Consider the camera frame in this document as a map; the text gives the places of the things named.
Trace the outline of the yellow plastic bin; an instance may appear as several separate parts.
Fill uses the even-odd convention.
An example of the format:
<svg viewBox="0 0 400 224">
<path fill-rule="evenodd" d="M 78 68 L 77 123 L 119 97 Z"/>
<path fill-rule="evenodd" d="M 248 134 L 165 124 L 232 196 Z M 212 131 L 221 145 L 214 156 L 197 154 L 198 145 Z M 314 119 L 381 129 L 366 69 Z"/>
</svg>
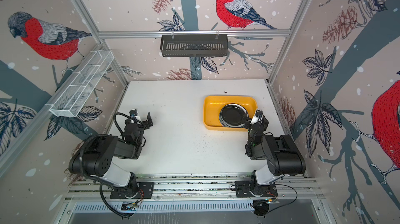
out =
<svg viewBox="0 0 400 224">
<path fill-rule="evenodd" d="M 207 96 L 204 100 L 203 122 L 208 130 L 215 131 L 246 131 L 245 128 L 224 127 L 220 120 L 219 114 L 224 106 L 228 104 L 238 104 L 244 107 L 250 118 L 252 118 L 257 110 L 257 102 L 252 97 L 247 96 L 227 96 L 212 95 Z"/>
</svg>

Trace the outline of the white plate black rim back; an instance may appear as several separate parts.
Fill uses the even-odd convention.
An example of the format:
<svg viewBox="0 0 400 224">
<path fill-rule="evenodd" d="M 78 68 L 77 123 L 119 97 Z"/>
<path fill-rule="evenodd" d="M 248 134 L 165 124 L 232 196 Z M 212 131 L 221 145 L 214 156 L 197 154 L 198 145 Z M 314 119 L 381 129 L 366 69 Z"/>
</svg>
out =
<svg viewBox="0 0 400 224">
<path fill-rule="evenodd" d="M 245 126 L 244 123 L 239 123 L 239 124 L 228 124 L 228 123 L 225 123 L 225 122 L 221 122 L 221 125 L 222 125 L 223 127 L 226 127 L 226 128 L 244 128 L 244 126 Z"/>
</svg>

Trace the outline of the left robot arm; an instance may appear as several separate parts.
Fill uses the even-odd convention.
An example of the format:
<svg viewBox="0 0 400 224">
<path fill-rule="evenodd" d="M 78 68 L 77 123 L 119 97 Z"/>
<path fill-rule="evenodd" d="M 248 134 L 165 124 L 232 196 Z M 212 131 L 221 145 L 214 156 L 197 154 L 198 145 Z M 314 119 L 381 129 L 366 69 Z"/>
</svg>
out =
<svg viewBox="0 0 400 224">
<path fill-rule="evenodd" d="M 114 192 L 134 197 L 140 192 L 136 175 L 116 165 L 113 159 L 138 159 L 146 144 L 144 131 L 153 126 L 153 120 L 150 113 L 141 120 L 136 109 L 128 115 L 116 112 L 112 119 L 119 135 L 89 137 L 72 157 L 68 170 L 71 174 L 106 185 Z"/>
</svg>

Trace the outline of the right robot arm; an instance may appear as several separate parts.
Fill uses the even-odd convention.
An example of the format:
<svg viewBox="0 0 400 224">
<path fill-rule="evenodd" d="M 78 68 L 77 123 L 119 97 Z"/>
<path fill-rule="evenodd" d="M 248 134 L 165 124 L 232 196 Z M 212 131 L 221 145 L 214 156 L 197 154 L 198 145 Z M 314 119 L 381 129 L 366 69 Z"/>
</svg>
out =
<svg viewBox="0 0 400 224">
<path fill-rule="evenodd" d="M 264 189 L 285 176 L 296 176 L 306 171 L 304 157 L 290 135 L 275 137 L 266 132 L 266 117 L 255 120 L 243 117 L 241 123 L 248 130 L 245 154 L 251 160 L 265 160 L 266 165 L 252 172 L 250 189 Z"/>
</svg>

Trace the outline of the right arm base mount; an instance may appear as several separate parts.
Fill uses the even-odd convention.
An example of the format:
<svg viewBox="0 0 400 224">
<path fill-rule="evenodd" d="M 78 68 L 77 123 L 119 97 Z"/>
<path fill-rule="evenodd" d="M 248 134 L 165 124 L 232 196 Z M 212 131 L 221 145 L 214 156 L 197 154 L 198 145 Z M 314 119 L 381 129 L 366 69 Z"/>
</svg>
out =
<svg viewBox="0 0 400 224">
<path fill-rule="evenodd" d="M 277 198 L 275 185 L 259 185 L 250 180 L 237 180 L 234 182 L 237 198 Z"/>
</svg>

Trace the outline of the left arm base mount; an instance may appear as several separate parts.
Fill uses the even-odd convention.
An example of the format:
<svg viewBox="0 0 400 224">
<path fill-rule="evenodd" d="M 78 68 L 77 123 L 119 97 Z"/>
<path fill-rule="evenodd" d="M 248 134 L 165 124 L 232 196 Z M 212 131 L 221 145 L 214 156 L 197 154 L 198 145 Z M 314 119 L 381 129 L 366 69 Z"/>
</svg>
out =
<svg viewBox="0 0 400 224">
<path fill-rule="evenodd" d="M 154 182 L 134 182 L 126 187 L 114 187 L 111 190 L 110 199 L 151 199 L 154 190 Z"/>
</svg>

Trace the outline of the black hanging wall basket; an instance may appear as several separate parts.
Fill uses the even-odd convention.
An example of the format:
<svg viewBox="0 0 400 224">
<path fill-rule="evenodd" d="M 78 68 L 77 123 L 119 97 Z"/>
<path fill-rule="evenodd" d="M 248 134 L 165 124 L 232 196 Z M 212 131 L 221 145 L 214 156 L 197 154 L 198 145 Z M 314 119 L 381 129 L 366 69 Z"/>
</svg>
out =
<svg viewBox="0 0 400 224">
<path fill-rule="evenodd" d="M 160 43 L 163 57 L 227 56 L 227 35 L 163 35 Z"/>
</svg>

